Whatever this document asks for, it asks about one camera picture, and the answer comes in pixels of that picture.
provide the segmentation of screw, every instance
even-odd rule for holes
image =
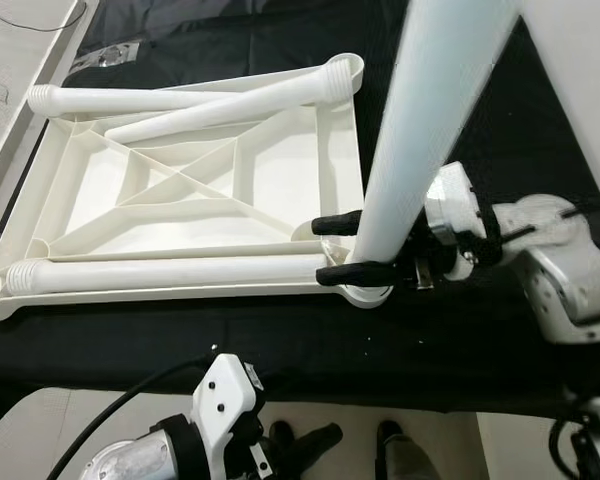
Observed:
[[[478,259],[476,258],[476,256],[473,254],[473,252],[464,252],[462,254],[462,256],[464,257],[464,259],[469,262],[471,265],[475,265],[478,263]]]

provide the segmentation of floor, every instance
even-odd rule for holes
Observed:
[[[0,421],[0,480],[44,480],[70,442],[119,394],[45,389],[16,405]],[[187,413],[188,396],[141,395],[123,407],[85,444],[61,476],[77,480],[82,467],[102,447],[136,438],[157,420]],[[476,415],[325,404],[270,403],[260,415],[265,428],[284,419],[302,435],[330,422],[339,424],[343,441],[304,476],[305,480],[374,478],[375,431],[393,419],[430,455],[443,479],[487,480]]]

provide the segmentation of white plastic part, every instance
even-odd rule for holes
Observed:
[[[113,128],[105,133],[105,137],[127,144],[198,130],[209,125],[237,122],[299,105],[341,102],[350,99],[353,94],[349,60],[332,59],[315,72],[250,90],[235,97]]]
[[[191,421],[204,443],[211,480],[226,480],[224,449],[233,436],[231,429],[240,415],[255,406],[256,392],[240,359],[225,353],[218,355],[193,392],[191,409]]]
[[[536,194],[522,197],[516,203],[493,206],[500,233],[508,235],[533,225],[537,231],[507,242],[502,246],[501,264],[508,264],[521,252],[533,247],[568,245],[578,237],[590,240],[587,220],[582,215],[562,218],[560,213],[573,208],[568,200],[554,195]]]
[[[509,0],[412,0],[353,261],[393,261],[517,19]]]
[[[233,92],[60,88],[55,85],[34,85],[29,89],[27,102],[33,113],[59,117],[65,113],[174,110],[235,95]]]
[[[460,252],[456,252],[456,263],[453,264],[451,271],[444,274],[444,277],[451,282],[457,282],[469,278],[472,272],[473,264],[460,255]]]
[[[445,245],[455,244],[455,233],[471,232],[487,238],[480,208],[471,191],[471,182],[459,162],[443,166],[436,175],[424,202],[427,223]]]
[[[362,59],[342,54],[353,89]],[[321,67],[177,87],[246,92]],[[0,240],[0,320],[23,306],[338,293],[314,276],[288,282],[199,284],[12,296],[11,265],[329,255],[341,264],[355,237],[320,239],[311,219],[363,205],[351,99],[303,106],[122,146],[103,133],[156,115],[52,119]]]
[[[340,294],[358,308],[371,309],[382,305],[393,291],[393,287],[355,287],[338,285]]]
[[[35,259],[12,265],[6,286],[15,296],[284,283],[312,280],[315,271],[326,265],[322,254],[71,263]]]

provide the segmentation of black wire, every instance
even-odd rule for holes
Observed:
[[[564,429],[566,422],[564,420],[556,420],[551,427],[551,432],[549,433],[549,453],[551,454],[551,460],[555,464],[556,468],[560,470],[560,472],[570,480],[578,480],[580,477],[578,474],[573,472],[569,466],[562,459],[562,455],[560,455],[560,448],[558,446],[558,441],[560,440],[560,433]]]
[[[146,390],[151,387],[154,383],[162,380],[163,378],[172,375],[181,370],[196,367],[199,372],[204,376],[205,369],[202,368],[203,365],[206,364],[208,360],[207,356],[198,357],[194,360],[189,360],[187,362],[181,363],[179,365],[175,365],[173,367],[167,368],[162,372],[154,373],[153,375],[147,377],[145,380],[138,383],[136,386],[129,389],[125,394],[123,394],[120,398],[118,398],[115,402],[105,408],[100,415],[93,419],[93,421],[87,425],[87,427],[78,435],[78,437],[73,441],[73,443],[67,448],[67,451],[64,452],[58,463],[53,467],[51,473],[47,477],[47,480],[57,480],[60,477],[62,471],[69,464],[71,459],[78,452],[80,447],[87,441],[87,439],[97,430],[97,428],[102,425],[105,420],[107,420],[111,415],[113,415],[116,411],[120,409],[125,403],[135,397],[138,393]]]
[[[85,14],[86,11],[87,11],[87,4],[84,3],[82,12],[80,12],[80,15],[78,15],[75,19],[71,20],[66,25],[63,25],[61,27],[56,27],[56,28],[38,28],[38,27],[31,27],[29,25],[20,25],[19,23],[12,22],[11,20],[8,20],[1,16],[0,16],[0,21],[6,23],[8,25],[11,25],[12,27],[22,28],[24,30],[33,30],[34,32],[57,32],[58,30],[64,30],[65,28],[69,28],[69,27],[72,27],[73,25],[75,25],[78,22],[78,20],[80,20],[82,18],[82,16]]]
[[[594,212],[600,212],[600,201],[583,203],[577,207],[565,210],[560,214],[560,217],[566,220],[567,218],[575,217],[576,215],[584,215],[587,213]],[[525,227],[519,228],[518,230],[514,230],[513,232],[502,235],[502,237],[500,238],[500,243],[501,245],[504,245],[505,243],[517,240],[518,238],[529,235],[530,233],[536,232],[537,230],[537,227],[533,225],[527,225]]]

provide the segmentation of robotic arm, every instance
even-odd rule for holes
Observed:
[[[253,366],[218,355],[193,393],[190,421],[177,415],[137,439],[109,445],[80,480],[295,478],[342,439],[331,424],[290,446],[263,436],[264,388]]]
[[[401,281],[424,289],[436,277],[462,281],[476,269],[508,265],[548,341],[600,341],[600,250],[578,213],[553,195],[482,205],[462,165],[451,163],[431,185],[396,263],[327,267],[318,270],[317,279],[366,291]],[[359,212],[322,217],[312,228],[318,235],[355,235],[359,219]]]

